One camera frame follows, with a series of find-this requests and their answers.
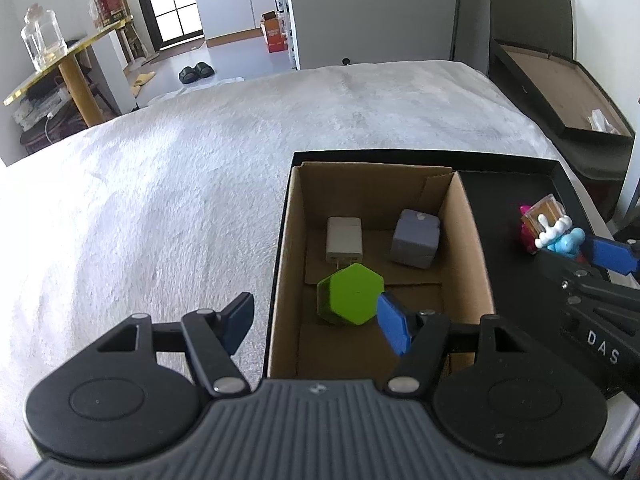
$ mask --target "orange box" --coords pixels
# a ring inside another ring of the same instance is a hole
[[[272,10],[262,15],[262,34],[269,52],[281,52],[287,49],[287,37],[280,30],[280,22]]]

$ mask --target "glass bottle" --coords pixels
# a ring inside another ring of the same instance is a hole
[[[24,22],[22,40],[36,70],[43,70],[56,58],[66,56],[66,42],[53,10],[34,4],[27,9]]]

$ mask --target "white charger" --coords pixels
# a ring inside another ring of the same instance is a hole
[[[362,261],[362,222],[359,218],[332,216],[327,220],[325,259],[337,266]]]

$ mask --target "white bed sheet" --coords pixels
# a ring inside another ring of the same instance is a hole
[[[116,118],[0,172],[0,461],[36,462],[28,391],[133,312],[178,320],[251,291],[236,362],[257,383],[292,154],[342,148],[554,158],[607,235],[538,127],[459,63],[289,73]]]

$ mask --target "gold side table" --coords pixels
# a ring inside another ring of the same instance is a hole
[[[53,69],[58,68],[62,74],[62,78],[65,80],[66,89],[69,90],[71,98],[76,103],[78,111],[80,112],[80,115],[82,115],[86,125],[90,128],[96,124],[102,124],[104,122],[104,117],[102,116],[100,108],[98,108],[98,103],[95,102],[95,98],[89,90],[89,85],[84,79],[84,75],[80,70],[78,60],[76,59],[76,54],[82,52],[88,46],[109,34],[112,30],[124,27],[125,24],[130,22],[132,19],[133,16],[127,16],[119,22],[112,23],[108,27],[96,30],[93,34],[82,38],[82,40],[69,48],[66,56],[54,59],[43,70],[36,72],[25,79],[25,81],[23,81],[18,88],[11,92],[9,97],[4,100],[4,105],[7,106],[14,102]]]

